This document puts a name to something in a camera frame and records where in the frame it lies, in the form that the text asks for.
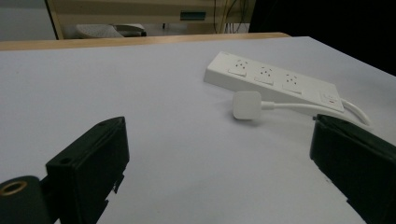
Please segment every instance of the white tabletop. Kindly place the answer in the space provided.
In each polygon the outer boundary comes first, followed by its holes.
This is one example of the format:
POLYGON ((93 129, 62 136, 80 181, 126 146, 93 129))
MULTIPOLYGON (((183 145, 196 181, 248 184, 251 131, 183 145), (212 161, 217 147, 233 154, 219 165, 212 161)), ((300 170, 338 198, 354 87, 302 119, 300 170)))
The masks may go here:
POLYGON ((396 145, 396 78, 309 37, 0 51, 0 182, 124 116, 131 161, 98 223, 364 223, 309 159, 312 118, 235 120, 203 82, 222 50, 334 83, 396 145))

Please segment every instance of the white cable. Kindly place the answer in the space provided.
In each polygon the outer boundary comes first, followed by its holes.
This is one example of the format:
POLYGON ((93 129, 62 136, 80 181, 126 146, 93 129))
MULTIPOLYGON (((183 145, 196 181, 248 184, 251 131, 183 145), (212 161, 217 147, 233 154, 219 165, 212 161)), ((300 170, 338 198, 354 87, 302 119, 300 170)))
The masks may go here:
POLYGON ((338 119, 343 119, 346 120, 350 123, 353 123, 364 130, 367 131, 372 131, 373 128, 371 127, 371 121, 365 115, 357 106, 351 104, 350 102, 347 102, 347 108, 351 108, 351 111, 357 114, 357 116, 362 120, 362 122, 357 122, 353 119, 350 119, 347 117, 345 114, 329 109, 327 107, 323 107, 320 105, 306 105, 306 104, 275 104, 274 102, 265 102, 262 101, 262 109, 276 109, 276 108, 288 108, 288 109, 297 109, 297 110, 303 110, 305 113, 316 115, 316 114, 323 114, 323 115, 328 115, 332 116, 338 119))

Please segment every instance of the table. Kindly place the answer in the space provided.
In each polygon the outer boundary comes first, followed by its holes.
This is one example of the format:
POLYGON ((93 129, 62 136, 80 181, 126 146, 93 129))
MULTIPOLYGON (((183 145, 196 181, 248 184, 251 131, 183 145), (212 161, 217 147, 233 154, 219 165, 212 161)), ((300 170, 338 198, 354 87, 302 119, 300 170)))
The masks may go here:
POLYGON ((205 68, 224 50, 332 82, 393 145, 395 77, 307 36, 158 38, 0 43, 0 181, 43 178, 91 126, 124 116, 131 161, 98 223, 364 223, 309 159, 311 118, 235 120, 205 68))
POLYGON ((55 33, 76 24, 188 23, 195 29, 223 33, 225 23, 250 23, 255 0, 46 0, 55 33))

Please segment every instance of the power strip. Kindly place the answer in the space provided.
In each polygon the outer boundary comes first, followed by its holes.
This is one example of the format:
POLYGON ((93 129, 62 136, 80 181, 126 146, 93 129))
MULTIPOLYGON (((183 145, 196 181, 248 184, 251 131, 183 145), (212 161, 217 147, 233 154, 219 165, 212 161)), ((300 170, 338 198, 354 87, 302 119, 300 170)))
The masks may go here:
POLYGON ((344 112, 334 84, 228 52, 221 51, 210 63, 204 82, 231 91, 258 91, 264 101, 320 105, 344 112))

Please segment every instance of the electrical outlet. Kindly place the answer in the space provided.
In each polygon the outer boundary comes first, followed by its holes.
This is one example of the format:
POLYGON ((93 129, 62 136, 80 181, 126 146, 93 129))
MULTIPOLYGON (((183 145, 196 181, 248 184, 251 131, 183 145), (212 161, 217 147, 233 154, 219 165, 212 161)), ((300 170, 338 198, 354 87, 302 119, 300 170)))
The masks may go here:
POLYGON ((204 82, 231 91, 258 91, 264 101, 322 105, 344 112, 332 83, 228 52, 220 52, 210 63, 204 82))

